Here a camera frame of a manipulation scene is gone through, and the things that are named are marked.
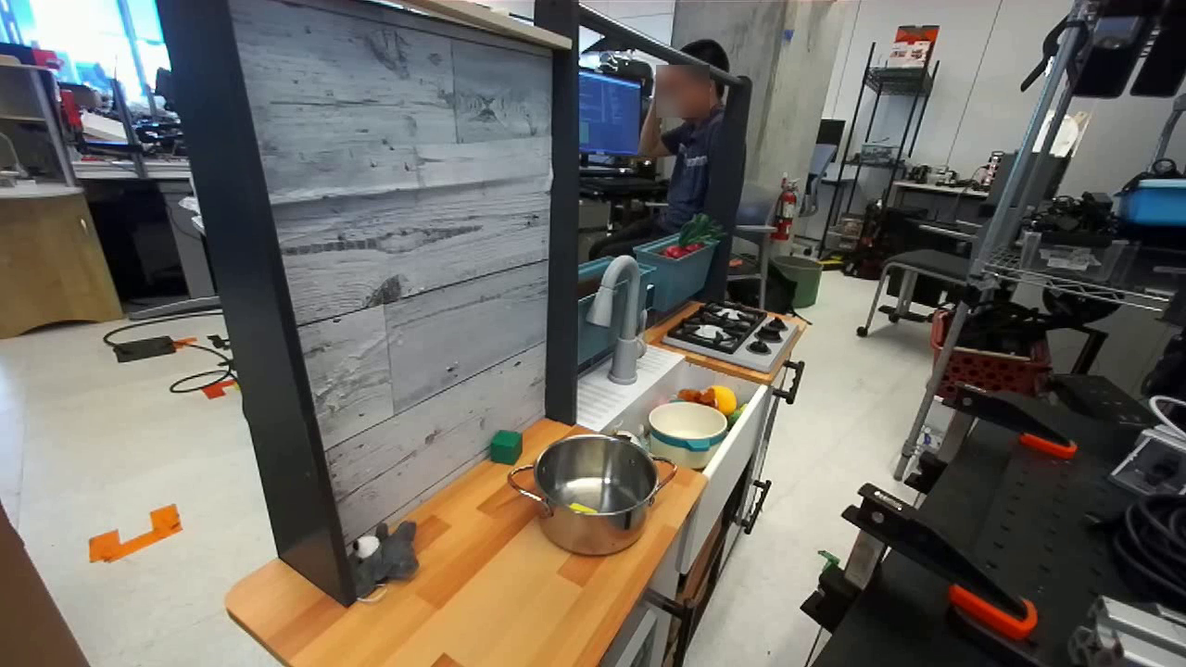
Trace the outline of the white toy sink basin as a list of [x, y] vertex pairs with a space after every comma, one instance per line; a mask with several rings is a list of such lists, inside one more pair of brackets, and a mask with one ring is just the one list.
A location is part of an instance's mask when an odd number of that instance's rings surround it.
[[651, 455], [704, 479], [700, 499], [677, 536], [683, 574], [693, 569], [730, 499], [753, 479], [766, 407], [771, 390], [763, 381], [690, 362], [667, 349], [650, 349], [629, 385], [613, 381], [604, 362], [578, 379], [578, 422], [584, 431], [626, 431]]

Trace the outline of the silver steel pot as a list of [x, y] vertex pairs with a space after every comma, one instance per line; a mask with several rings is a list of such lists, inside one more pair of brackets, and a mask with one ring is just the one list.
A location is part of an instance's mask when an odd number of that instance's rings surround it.
[[508, 485], [537, 509], [540, 534], [569, 555], [629, 549], [660, 489], [673, 479], [632, 432], [578, 432], [516, 467]]

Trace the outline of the teal storage bin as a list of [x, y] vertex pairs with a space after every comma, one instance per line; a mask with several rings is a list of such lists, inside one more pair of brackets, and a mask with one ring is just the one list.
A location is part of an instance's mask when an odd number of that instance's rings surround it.
[[[677, 253], [673, 236], [655, 236], [632, 249], [642, 263], [642, 321], [655, 321], [693, 300], [710, 273], [715, 249], [700, 244]], [[578, 326], [578, 362], [588, 365], [604, 360], [616, 345], [616, 332], [592, 321]]]

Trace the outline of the grey toy faucet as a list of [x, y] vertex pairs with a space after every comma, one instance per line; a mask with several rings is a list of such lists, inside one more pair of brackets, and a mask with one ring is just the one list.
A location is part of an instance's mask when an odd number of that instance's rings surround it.
[[616, 332], [606, 379], [616, 385], [632, 385], [642, 362], [642, 263], [632, 255], [616, 255], [604, 266], [588, 321]]

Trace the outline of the yellow toy fruit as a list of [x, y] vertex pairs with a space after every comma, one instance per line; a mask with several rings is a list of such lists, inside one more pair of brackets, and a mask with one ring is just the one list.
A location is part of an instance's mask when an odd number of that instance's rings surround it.
[[730, 385], [708, 385], [708, 395], [710, 395], [710, 407], [718, 407], [730, 417], [740, 410], [736, 391]]

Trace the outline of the toy stove burner top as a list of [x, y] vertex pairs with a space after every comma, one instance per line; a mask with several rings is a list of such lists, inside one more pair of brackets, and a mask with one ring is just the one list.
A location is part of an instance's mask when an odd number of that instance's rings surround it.
[[755, 308], [695, 305], [662, 332], [662, 341], [734, 365], [771, 369], [790, 349], [790, 326]]

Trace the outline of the white teal-rimmed bowl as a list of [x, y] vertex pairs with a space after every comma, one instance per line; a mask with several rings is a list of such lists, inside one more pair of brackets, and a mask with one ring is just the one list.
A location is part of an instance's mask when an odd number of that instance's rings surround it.
[[683, 467], [704, 467], [726, 431], [730, 417], [724, 410], [690, 400], [655, 405], [645, 417], [650, 449]]

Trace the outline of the blue computer monitor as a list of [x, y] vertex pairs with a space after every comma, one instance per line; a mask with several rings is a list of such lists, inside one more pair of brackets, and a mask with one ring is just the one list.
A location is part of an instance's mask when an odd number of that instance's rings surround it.
[[578, 72], [578, 152], [588, 158], [626, 158], [639, 152], [642, 86], [604, 69]]

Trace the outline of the grey plush toy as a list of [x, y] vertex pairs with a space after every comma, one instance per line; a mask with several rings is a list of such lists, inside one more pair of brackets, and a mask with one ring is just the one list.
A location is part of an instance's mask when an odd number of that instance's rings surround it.
[[352, 539], [352, 574], [358, 596], [370, 596], [377, 584], [405, 583], [420, 569], [416, 534], [416, 521], [377, 521], [370, 534]]

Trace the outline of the person in dark shirt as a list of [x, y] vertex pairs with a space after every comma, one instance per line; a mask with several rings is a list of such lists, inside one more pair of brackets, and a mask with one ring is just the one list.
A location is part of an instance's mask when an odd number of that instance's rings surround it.
[[667, 195], [645, 236], [677, 234], [704, 212], [710, 156], [724, 127], [724, 86], [708, 72], [667, 64], [650, 91], [642, 156], [673, 158]]

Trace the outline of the aluminium tripod stand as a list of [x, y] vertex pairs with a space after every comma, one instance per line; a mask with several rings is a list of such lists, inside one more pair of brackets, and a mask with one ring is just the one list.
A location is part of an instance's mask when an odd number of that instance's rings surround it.
[[905, 480], [921, 450], [919, 438], [928, 425], [928, 415], [935, 407], [935, 395], [942, 390], [942, 379], [949, 369], [949, 360], [955, 353], [955, 341], [965, 332], [966, 316], [978, 308], [978, 300], [984, 294], [998, 287], [998, 278], [991, 273], [991, 266], [1008, 253], [1008, 244], [1017, 239], [1018, 226], [1023, 226], [1023, 207], [1034, 191], [1034, 182], [1044, 174], [1044, 156], [1062, 127], [1062, 116], [1070, 107], [1070, 90], [1073, 90], [1073, 66], [1081, 64], [1087, 40], [1091, 40], [1091, 27], [1096, 18], [1096, 2], [1099, 0], [1073, 0], [1070, 12], [1062, 14], [1062, 29], [1059, 29], [1059, 43], [1055, 54], [1044, 66], [1044, 86], [1038, 91], [1031, 127], [1023, 133], [1023, 145], [1017, 152], [1013, 174], [1004, 182], [1004, 191], [998, 200], [998, 212], [991, 217], [991, 226], [983, 229], [983, 236], [975, 239], [971, 253], [971, 266], [966, 266], [966, 287], [955, 300], [955, 310], [949, 317], [937, 362], [931, 369], [931, 381], [921, 390], [921, 400], [914, 407], [914, 417], [907, 425], [907, 438], [902, 446], [892, 479]]

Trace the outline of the red fire extinguisher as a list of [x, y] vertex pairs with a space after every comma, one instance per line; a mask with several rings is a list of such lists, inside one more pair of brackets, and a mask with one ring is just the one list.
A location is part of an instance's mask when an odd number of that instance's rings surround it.
[[802, 212], [802, 187], [790, 174], [782, 174], [782, 184], [773, 195], [771, 239], [792, 239], [798, 212]]

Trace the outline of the grey wood backsplash panel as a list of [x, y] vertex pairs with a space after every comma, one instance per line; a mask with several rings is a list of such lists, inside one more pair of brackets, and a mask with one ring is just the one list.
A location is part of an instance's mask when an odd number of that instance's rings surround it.
[[275, 551], [358, 549], [576, 410], [576, 0], [157, 0]]

